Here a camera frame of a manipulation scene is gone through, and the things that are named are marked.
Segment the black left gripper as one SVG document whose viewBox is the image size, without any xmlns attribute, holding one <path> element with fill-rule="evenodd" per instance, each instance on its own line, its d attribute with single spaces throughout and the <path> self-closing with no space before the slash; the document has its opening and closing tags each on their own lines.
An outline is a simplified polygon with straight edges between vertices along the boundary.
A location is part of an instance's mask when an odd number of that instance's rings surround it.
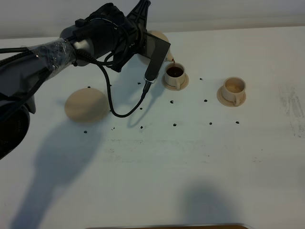
<svg viewBox="0 0 305 229">
<path fill-rule="evenodd" d="M 149 0 L 140 0 L 127 16 L 113 3 L 103 5 L 75 22 L 73 47 L 94 59 L 111 54 L 112 60 L 104 60 L 104 65 L 120 72 L 145 44 L 150 4 Z"/>
</svg>

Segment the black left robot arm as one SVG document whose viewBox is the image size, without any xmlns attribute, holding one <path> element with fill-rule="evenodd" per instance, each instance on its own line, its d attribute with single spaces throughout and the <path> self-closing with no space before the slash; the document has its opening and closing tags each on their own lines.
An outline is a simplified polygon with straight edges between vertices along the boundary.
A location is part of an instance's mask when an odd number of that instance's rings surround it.
<svg viewBox="0 0 305 229">
<path fill-rule="evenodd" d="M 59 39 L 32 47 L 4 48 L 0 62 L 0 155 L 24 139 L 35 113 L 34 95 L 44 82 L 70 65 L 95 64 L 116 72 L 146 44 L 150 2 L 141 0 L 124 15 L 107 3 L 64 29 Z"/>
</svg>

